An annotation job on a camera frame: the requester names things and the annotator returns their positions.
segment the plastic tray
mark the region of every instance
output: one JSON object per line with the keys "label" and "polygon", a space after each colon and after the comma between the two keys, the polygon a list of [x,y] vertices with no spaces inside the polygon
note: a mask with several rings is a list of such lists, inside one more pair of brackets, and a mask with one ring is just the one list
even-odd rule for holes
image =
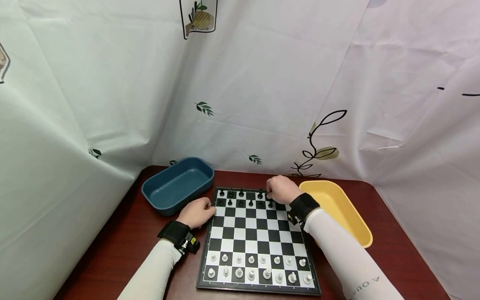
{"label": "plastic tray", "polygon": [[309,193],[360,245],[371,246],[372,232],[341,187],[327,180],[311,180],[302,182],[300,189]]}
{"label": "plastic tray", "polygon": [[147,179],[142,194],[161,215],[171,216],[208,190],[213,176],[203,160],[188,157]]}

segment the left hand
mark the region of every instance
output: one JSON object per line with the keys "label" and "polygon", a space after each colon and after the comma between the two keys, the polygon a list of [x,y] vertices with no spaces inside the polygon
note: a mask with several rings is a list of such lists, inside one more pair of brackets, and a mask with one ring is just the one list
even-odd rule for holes
{"label": "left hand", "polygon": [[177,221],[187,225],[190,229],[199,228],[205,224],[216,212],[216,208],[207,197],[199,198],[184,207]]}

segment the black chessboard border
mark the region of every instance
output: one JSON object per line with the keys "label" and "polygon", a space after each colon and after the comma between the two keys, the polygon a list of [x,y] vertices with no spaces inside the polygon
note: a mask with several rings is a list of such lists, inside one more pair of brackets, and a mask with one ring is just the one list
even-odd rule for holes
{"label": "black chessboard border", "polygon": [[[240,189],[240,188],[225,188],[225,187],[216,187],[214,190],[214,200],[212,202],[213,206],[216,206],[216,197],[218,195],[218,191],[223,190],[225,193],[228,191],[236,191],[240,192],[240,190],[243,190],[243,192],[260,192],[260,190],[254,190],[254,189]],[[315,285],[315,288],[300,288],[297,287],[285,287],[285,286],[274,286],[274,285],[260,285],[260,284],[251,284],[251,283],[228,283],[228,282],[214,282],[214,281],[205,281],[204,280],[204,269],[206,266],[206,260],[207,260],[207,254],[208,254],[208,244],[207,242],[210,240],[210,233],[212,232],[212,226],[213,226],[213,219],[209,221],[208,227],[207,227],[207,236],[205,238],[204,242],[204,249],[202,251],[202,257],[200,261],[200,267],[198,270],[198,277],[197,277],[197,288],[206,288],[206,289],[220,289],[220,290],[232,290],[232,291],[247,291],[247,292],[263,292],[263,293],[275,293],[275,294],[291,294],[291,295],[309,295],[309,296],[321,296],[322,291],[319,286],[319,281],[317,277],[317,271],[315,270],[315,265],[312,264],[312,256],[310,255],[310,251],[305,247],[305,251],[307,252],[307,258],[308,258],[308,263],[310,266],[310,270],[312,273],[313,277],[313,282]],[[304,232],[303,230],[301,231],[302,238],[303,238],[303,243],[305,244],[305,237],[303,236]]]}

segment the black wrist strap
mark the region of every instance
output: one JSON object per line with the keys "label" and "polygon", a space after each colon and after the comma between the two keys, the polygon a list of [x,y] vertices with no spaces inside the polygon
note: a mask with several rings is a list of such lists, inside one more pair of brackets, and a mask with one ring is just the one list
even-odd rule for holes
{"label": "black wrist strap", "polygon": [[169,221],[157,237],[171,241],[182,255],[186,252],[195,254],[200,248],[200,242],[190,233],[190,227],[178,221]]}
{"label": "black wrist strap", "polygon": [[319,207],[320,205],[312,198],[312,196],[303,193],[290,203],[291,210],[288,213],[288,220],[293,225],[300,223],[300,226],[303,226],[309,213]]}

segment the blue plastic bin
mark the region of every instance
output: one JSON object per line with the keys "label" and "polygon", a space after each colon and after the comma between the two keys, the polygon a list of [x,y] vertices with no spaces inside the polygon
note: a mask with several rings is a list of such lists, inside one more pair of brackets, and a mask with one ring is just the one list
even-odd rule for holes
{"label": "blue plastic bin", "polygon": [[171,216],[208,190],[213,176],[203,160],[188,157],[147,179],[142,194],[162,216]]}

